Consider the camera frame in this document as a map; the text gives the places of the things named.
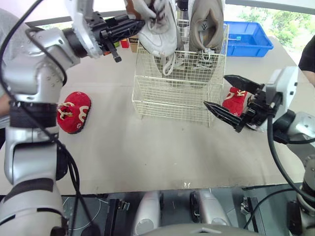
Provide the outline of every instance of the cardboard box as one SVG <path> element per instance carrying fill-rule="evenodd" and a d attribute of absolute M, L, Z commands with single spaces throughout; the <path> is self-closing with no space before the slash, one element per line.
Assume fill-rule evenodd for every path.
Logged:
<path fill-rule="evenodd" d="M 137 52 L 137 49 L 138 49 L 138 36 L 137 35 L 134 35 L 132 37 L 129 38 L 129 43 L 130 43 L 130 48 L 131 48 L 131 51 L 133 53 L 136 53 Z"/>

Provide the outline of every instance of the blue plastic crate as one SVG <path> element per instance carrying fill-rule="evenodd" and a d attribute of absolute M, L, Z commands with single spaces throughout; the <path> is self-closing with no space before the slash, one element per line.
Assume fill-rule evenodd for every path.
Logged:
<path fill-rule="evenodd" d="M 256 22 L 225 21 L 229 25 L 227 56 L 264 57 L 274 48 L 261 25 Z"/>

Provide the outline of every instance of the gray sneaker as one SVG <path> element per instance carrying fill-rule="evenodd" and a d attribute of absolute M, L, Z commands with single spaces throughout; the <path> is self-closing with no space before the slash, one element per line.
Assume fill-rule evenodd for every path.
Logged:
<path fill-rule="evenodd" d="M 189 0 L 189 56 L 190 80 L 205 84 L 216 83 L 222 66 L 219 53 L 223 42 L 223 6 L 221 0 Z"/>
<path fill-rule="evenodd" d="M 189 0 L 191 52 L 214 50 L 220 53 L 223 42 L 223 6 L 221 0 Z"/>

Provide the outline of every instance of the person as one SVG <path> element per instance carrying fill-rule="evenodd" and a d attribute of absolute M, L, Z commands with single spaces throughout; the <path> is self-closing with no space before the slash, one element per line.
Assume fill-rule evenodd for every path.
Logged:
<path fill-rule="evenodd" d="M 0 46 L 3 44 L 4 39 L 13 28 L 15 23 L 19 20 L 16 16 L 0 8 Z M 27 37 L 25 35 L 25 30 L 28 28 L 27 25 L 23 24 L 13 35 L 9 44 L 6 47 L 3 62 L 2 71 L 5 65 L 12 59 L 14 59 L 20 52 L 20 47 L 22 44 L 27 42 Z M 0 147 L 2 147 L 5 141 L 5 127 L 9 123 L 9 105 L 10 98 L 4 92 L 3 88 L 0 86 Z"/>
<path fill-rule="evenodd" d="M 299 68 L 315 87 L 315 35 L 303 50 Z"/>

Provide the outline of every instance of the shoelace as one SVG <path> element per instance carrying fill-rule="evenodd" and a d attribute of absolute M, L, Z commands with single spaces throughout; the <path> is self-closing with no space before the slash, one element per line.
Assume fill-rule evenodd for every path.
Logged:
<path fill-rule="evenodd" d="M 184 55 L 173 53 L 168 57 L 161 58 L 161 61 L 163 64 L 163 75 L 168 76 L 173 72 L 174 67 L 183 65 L 185 59 Z"/>
<path fill-rule="evenodd" d="M 237 95 L 236 95 L 237 97 L 242 97 L 242 96 L 244 97 L 246 91 L 237 90 L 236 93 L 237 93 Z M 234 96 L 234 94 L 235 94 L 235 93 L 230 92 L 230 93 L 228 94 L 228 96 L 226 97 L 225 100 L 228 100 L 228 99 L 232 98 L 232 97 Z"/>
<path fill-rule="evenodd" d="M 196 66 L 194 66 L 192 69 L 193 70 L 198 70 L 198 69 L 207 69 L 207 70 L 212 70 L 211 65 L 213 64 L 213 58 L 211 57 L 211 54 L 215 53 L 215 51 L 207 48 L 204 51 L 201 51 L 198 55 L 198 59 L 196 62 Z"/>
<path fill-rule="evenodd" d="M 59 106 L 65 106 L 65 107 L 71 106 L 71 107 L 73 107 L 74 104 L 72 102 L 63 102 Z M 64 118 L 63 118 L 64 116 L 68 116 L 68 117 L 73 116 L 72 112 L 63 112 L 60 108 L 58 109 L 58 112 L 60 113 L 60 119 L 62 119 L 62 120 L 64 120 Z"/>
<path fill-rule="evenodd" d="M 166 1 L 165 0 L 156 1 L 154 8 L 157 11 L 156 12 L 157 17 L 155 19 L 151 19 L 151 21 L 148 23 L 149 30 L 156 33 L 161 33 L 161 31 L 167 31 L 168 24 L 166 19 L 166 10 L 168 8 L 166 7 Z"/>

